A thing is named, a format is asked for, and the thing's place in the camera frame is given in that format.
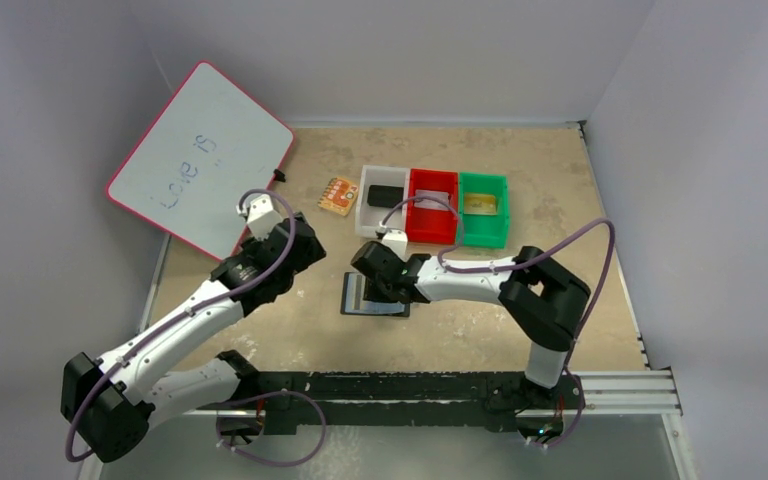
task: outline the wall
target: wall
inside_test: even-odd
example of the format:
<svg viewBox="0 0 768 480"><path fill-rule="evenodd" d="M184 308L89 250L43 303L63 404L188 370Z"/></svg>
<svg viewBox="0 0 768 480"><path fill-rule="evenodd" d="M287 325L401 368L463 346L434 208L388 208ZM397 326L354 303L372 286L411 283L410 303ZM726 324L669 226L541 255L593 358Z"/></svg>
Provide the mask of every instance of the wall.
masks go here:
<svg viewBox="0 0 768 480"><path fill-rule="evenodd" d="M587 135L704 478L768 478L768 1L658 0Z"/></svg>
<svg viewBox="0 0 768 480"><path fill-rule="evenodd" d="M586 118L653 0L131 0L172 85L213 61L285 120Z"/></svg>
<svg viewBox="0 0 768 480"><path fill-rule="evenodd" d="M74 478L64 363L136 327L160 234L105 181L163 106L125 0L0 0L0 478Z"/></svg>

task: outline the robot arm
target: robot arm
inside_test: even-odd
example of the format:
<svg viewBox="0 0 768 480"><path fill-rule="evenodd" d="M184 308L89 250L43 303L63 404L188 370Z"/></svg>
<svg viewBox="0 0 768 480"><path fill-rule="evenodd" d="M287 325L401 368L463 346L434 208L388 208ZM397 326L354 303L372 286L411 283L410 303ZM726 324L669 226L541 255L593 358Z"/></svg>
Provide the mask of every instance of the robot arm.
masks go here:
<svg viewBox="0 0 768 480"><path fill-rule="evenodd" d="M187 372L168 372L217 332L258 306L275 301L290 289L297 273L325 257L316 233L298 213L286 258L256 286L235 294L271 268L290 241L290 219L282 219L266 195L255 198L246 215L252 236L184 303L145 332L95 360L80 353L66 364L61 413L73 422L83 406L76 430L100 460L120 458L148 430L175 415L228 400L244 373L240 369L245 368L233 354L222 354ZM217 297L224 298L208 302ZM129 357L135 346L138 351ZM90 395L105 376L106 382Z"/></svg>
<svg viewBox="0 0 768 480"><path fill-rule="evenodd" d="M496 271L542 254L537 247L523 247L518 255L497 260L446 262L460 268L484 267L487 271L482 273L451 272L428 254L414 254L405 261L401 235L391 231L381 242L367 242L352 259L352 266L369 280L366 300L458 299L501 305L533 342L526 379L547 389L558 383L590 297L583 281L551 258L525 270ZM538 284L543 287L539 293L533 289Z"/></svg>

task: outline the plastic container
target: plastic container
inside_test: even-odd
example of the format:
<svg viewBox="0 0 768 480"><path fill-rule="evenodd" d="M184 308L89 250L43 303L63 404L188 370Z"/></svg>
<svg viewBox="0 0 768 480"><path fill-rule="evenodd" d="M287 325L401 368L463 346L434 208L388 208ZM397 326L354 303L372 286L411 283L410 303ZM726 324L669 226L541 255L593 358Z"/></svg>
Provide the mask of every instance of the plastic container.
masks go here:
<svg viewBox="0 0 768 480"><path fill-rule="evenodd" d="M417 190L445 192L449 194L449 203L455 210L458 209L458 174L455 172L413 168L410 171L408 196L416 195ZM421 208L409 202L405 220L405 233L409 241L451 245L455 243L457 228L458 221L452 212Z"/></svg>
<svg viewBox="0 0 768 480"><path fill-rule="evenodd" d="M501 175L468 172L461 172L459 177L458 212L464 223L463 244L470 247L505 248L511 227L508 179ZM464 215L464 194L467 193L485 193L496 197L496 215Z"/></svg>
<svg viewBox="0 0 768 480"><path fill-rule="evenodd" d="M376 238L375 229L378 228L378 223L384 219L389 208L383 207L371 207L366 203L366 196L369 194L370 185L385 185L388 187L401 187L404 188L405 193L408 191L408 182L410 180L410 170L400 167L379 167L377 165L364 165L363 171L360 175L360 187L358 191L360 195L357 199L357 206L355 207L355 234L366 238ZM399 230L405 229L405 215L407 213L407 205L402 206L400 212L396 212L387 221L387 226L392 228L398 228Z"/></svg>

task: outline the green bin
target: green bin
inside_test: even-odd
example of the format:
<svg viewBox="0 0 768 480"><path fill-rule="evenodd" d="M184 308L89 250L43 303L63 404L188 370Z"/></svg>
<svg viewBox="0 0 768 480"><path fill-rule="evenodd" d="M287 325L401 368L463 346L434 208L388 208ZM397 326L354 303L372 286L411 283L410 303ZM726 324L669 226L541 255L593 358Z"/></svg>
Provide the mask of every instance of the green bin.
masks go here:
<svg viewBox="0 0 768 480"><path fill-rule="evenodd" d="M484 193L496 197L496 215L464 215L464 194ZM502 175L460 172L458 213L463 219L463 244L470 247L505 248L511 215L508 208L508 179Z"/></svg>

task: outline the wooden tabletop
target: wooden tabletop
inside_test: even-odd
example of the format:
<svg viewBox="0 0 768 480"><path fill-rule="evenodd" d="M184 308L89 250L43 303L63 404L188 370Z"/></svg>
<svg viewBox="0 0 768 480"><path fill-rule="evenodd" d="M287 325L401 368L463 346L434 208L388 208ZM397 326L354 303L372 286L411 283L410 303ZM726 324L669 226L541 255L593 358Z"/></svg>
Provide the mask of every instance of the wooden tabletop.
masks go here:
<svg viewBox="0 0 768 480"><path fill-rule="evenodd" d="M448 258L504 257L523 245L547 249L603 214L578 131L312 128L297 129L296 134L297 143L282 167L287 183L276 183L274 189L304 212L327 257L296 276L293 288L276 303L220 332L177 369L196 367L228 349L238 350L261 370L523 369L530 341L502 307L452 300L413 305L409 318L341 315L343 273L352 270L349 261L366 239L354 234L354 211L341 217L316 203L332 177L359 182L366 164L505 175L511 213L507 248L462 248ZM555 258L593 288L607 238L607 230L597 228ZM439 248L411 244L409 253ZM216 263L173 239L152 322L186 299ZM571 367L644 369L616 264Z"/></svg>

